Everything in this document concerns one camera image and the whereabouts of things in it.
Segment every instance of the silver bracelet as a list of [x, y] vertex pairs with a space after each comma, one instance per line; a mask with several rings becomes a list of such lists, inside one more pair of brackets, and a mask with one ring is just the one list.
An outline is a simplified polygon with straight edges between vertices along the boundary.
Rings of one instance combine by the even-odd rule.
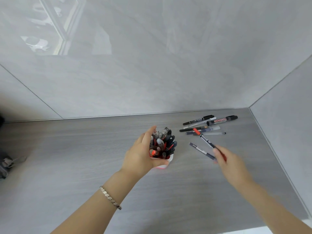
[[103, 192], [103, 194], [111, 201], [111, 203], [112, 203], [113, 205], [115, 205], [115, 207], [116, 207], [117, 209], [119, 209], [119, 210], [122, 209], [122, 207], [121, 207], [119, 204], [117, 204], [117, 203], [115, 202], [115, 200], [113, 200], [112, 197], [110, 197], [110, 195], [104, 190], [104, 188], [103, 188], [102, 186], [100, 186], [99, 189], [100, 189], [101, 192]]

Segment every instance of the hand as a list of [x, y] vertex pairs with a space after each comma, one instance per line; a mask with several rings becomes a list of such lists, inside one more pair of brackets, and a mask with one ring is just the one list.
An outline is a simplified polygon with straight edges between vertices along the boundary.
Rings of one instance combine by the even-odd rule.
[[228, 182], [237, 190], [240, 191], [246, 185], [254, 183], [252, 176], [248, 172], [244, 161], [230, 150], [216, 145], [218, 149], [225, 155], [227, 161], [224, 161], [221, 153], [217, 149], [213, 149], [218, 164]]
[[154, 129], [156, 126], [152, 126], [134, 142], [133, 146], [126, 152], [121, 167], [121, 171], [134, 175], [138, 180], [152, 168], [169, 163], [165, 159], [152, 159], [149, 156], [149, 144]]

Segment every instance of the person's left arm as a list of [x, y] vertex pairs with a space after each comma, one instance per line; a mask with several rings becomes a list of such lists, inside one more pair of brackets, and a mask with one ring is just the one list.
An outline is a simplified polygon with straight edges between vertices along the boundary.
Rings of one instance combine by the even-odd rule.
[[[152, 126], [135, 141], [125, 155], [122, 168], [103, 185], [103, 188], [119, 205], [150, 169], [168, 164], [168, 161], [164, 159], [153, 160], [149, 156], [150, 139], [155, 128], [156, 126]], [[102, 234], [116, 209], [98, 190], [51, 234]]]

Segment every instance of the person's left hand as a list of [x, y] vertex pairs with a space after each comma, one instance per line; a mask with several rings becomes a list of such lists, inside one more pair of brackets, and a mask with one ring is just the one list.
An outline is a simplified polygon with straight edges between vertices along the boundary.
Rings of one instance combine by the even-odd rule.
[[169, 162], [165, 159], [152, 159], [149, 156], [149, 144], [154, 129], [156, 129], [156, 126], [152, 126], [143, 133], [126, 152], [121, 171], [128, 172], [141, 179], [152, 168], [168, 165]]

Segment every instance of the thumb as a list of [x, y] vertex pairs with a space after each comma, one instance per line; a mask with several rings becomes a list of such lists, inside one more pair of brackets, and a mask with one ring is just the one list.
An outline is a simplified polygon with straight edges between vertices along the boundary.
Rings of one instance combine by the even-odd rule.
[[218, 164], [221, 168], [223, 168], [226, 165], [226, 162], [224, 161], [223, 156], [221, 155], [220, 151], [218, 149], [213, 149], [213, 153], [218, 160]]
[[165, 159], [153, 159], [153, 167], [158, 167], [161, 165], [168, 165], [169, 162]]

